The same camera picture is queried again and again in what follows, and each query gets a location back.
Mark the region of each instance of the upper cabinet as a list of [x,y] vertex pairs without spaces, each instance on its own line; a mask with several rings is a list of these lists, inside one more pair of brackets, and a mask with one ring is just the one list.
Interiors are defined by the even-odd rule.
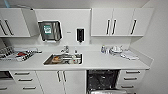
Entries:
[[114,8],[110,36],[127,36],[133,8]]
[[143,36],[148,28],[153,8],[136,8],[130,25],[129,36]]
[[153,8],[92,9],[91,36],[143,36]]
[[31,37],[39,34],[34,10],[0,9],[0,37]]
[[92,36],[109,36],[113,9],[92,9]]

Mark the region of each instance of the drawer handle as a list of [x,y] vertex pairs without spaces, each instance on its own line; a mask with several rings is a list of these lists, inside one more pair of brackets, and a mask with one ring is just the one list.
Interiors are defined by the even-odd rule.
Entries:
[[6,90],[6,89],[7,89],[7,87],[0,88],[0,90]]
[[36,89],[36,87],[24,87],[24,90]]
[[137,78],[124,78],[124,80],[137,80]]
[[15,75],[29,75],[30,73],[15,73]]
[[121,88],[134,88],[134,86],[121,86]]
[[140,71],[135,71],[135,72],[128,72],[126,71],[127,74],[132,74],[132,73],[140,73]]
[[32,81],[33,79],[19,79],[18,81]]

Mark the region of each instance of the cabinet handle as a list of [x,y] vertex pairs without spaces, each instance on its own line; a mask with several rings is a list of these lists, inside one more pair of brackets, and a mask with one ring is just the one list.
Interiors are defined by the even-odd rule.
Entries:
[[36,87],[24,87],[24,90],[36,89]]
[[11,35],[14,35],[14,34],[12,33],[12,30],[11,30],[10,26],[9,26],[8,20],[5,20],[5,23],[6,23],[7,27],[8,27],[8,29],[9,29],[10,34],[11,34]]
[[65,82],[66,82],[65,71],[63,71],[63,74],[64,74],[64,80],[65,80]]
[[58,74],[58,80],[59,80],[59,82],[61,81],[61,79],[60,79],[60,76],[59,76],[59,71],[57,72],[57,74]]
[[124,80],[137,80],[137,78],[124,78]]
[[33,79],[19,79],[18,81],[32,81]]
[[116,20],[114,20],[114,26],[113,26],[113,33],[112,33],[112,35],[114,34],[114,31],[115,31],[115,25],[116,25]]
[[15,73],[15,75],[29,75],[30,73]]
[[127,74],[132,74],[132,73],[140,73],[140,71],[136,71],[136,72],[128,72],[126,71]]
[[134,86],[121,86],[121,88],[134,88]]
[[134,32],[135,24],[136,24],[136,20],[134,20],[134,25],[133,25],[133,28],[132,28],[131,35],[132,35],[132,34],[133,34],[133,32]]
[[107,33],[106,33],[106,35],[108,34],[108,31],[109,31],[109,24],[110,24],[110,20],[108,20],[108,22],[107,22],[108,24],[107,24]]
[[1,21],[1,20],[0,20],[0,26],[1,26],[1,28],[2,28],[3,33],[4,33],[5,35],[8,35],[8,34],[5,32],[5,29],[3,28],[3,25],[2,25],[2,21]]
[[7,89],[7,87],[2,87],[2,88],[0,88],[0,90],[6,90]]

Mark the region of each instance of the faucet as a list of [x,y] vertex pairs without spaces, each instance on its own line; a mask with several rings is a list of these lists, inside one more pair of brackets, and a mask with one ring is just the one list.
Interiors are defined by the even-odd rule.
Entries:
[[61,50],[61,52],[69,53],[69,47],[68,46],[64,46],[64,50]]

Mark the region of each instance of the white cabinet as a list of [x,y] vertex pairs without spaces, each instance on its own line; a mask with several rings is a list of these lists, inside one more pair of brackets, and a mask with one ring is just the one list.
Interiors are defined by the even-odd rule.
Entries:
[[0,85],[0,94],[43,94],[40,85]]
[[62,72],[36,71],[44,94],[65,94]]
[[133,8],[114,8],[110,36],[127,36]]
[[92,9],[91,36],[109,36],[113,9]]
[[44,94],[86,94],[86,71],[36,71]]
[[0,9],[0,37],[31,37],[39,34],[34,10]]
[[64,71],[66,94],[86,94],[86,72]]
[[143,36],[148,28],[153,8],[136,8],[132,18],[129,35]]
[[93,8],[91,36],[143,36],[153,8]]
[[43,94],[35,71],[10,71],[10,74],[15,84],[6,86],[6,94]]
[[121,70],[116,84],[117,89],[124,89],[127,93],[134,93],[139,87],[145,70]]

